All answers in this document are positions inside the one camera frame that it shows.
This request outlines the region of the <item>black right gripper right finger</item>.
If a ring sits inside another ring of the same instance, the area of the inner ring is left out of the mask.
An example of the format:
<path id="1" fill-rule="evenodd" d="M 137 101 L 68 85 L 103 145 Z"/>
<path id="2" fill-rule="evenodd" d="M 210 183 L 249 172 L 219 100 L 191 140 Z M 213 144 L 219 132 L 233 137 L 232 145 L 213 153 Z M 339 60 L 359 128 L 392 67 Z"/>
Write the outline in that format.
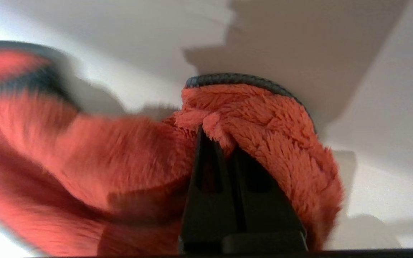
<path id="1" fill-rule="evenodd" d="M 277 181 L 242 149 L 233 153 L 236 194 L 247 233 L 307 231 Z"/>

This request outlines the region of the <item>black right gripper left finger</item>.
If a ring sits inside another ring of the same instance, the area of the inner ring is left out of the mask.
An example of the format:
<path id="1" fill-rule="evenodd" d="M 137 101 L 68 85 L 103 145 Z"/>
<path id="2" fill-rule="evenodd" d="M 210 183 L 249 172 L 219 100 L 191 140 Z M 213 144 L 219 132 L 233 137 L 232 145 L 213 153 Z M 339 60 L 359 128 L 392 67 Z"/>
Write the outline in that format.
<path id="1" fill-rule="evenodd" d="M 179 251 L 222 252 L 223 239 L 236 232 L 236 209 L 223 150 L 200 126 Z"/>

